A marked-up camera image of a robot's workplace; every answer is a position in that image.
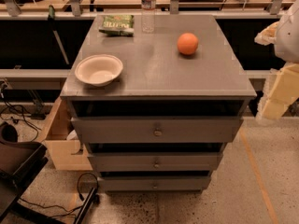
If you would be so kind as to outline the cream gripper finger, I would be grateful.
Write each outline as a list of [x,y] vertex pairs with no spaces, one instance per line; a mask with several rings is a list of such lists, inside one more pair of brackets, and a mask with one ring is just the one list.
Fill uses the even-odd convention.
[[271,69],[263,86],[256,119],[280,119],[298,98],[299,64],[285,63],[279,70]]
[[254,42],[264,46],[267,46],[269,44],[274,44],[276,41],[277,27],[278,27],[277,21],[270,24],[255,36]]

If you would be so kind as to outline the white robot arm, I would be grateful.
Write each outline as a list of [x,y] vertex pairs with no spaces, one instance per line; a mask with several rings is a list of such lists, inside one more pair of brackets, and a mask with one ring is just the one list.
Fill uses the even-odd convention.
[[279,70],[272,69],[263,86],[256,119],[261,122],[280,119],[299,98],[299,0],[279,21],[256,35],[260,45],[274,45],[275,55],[285,61]]

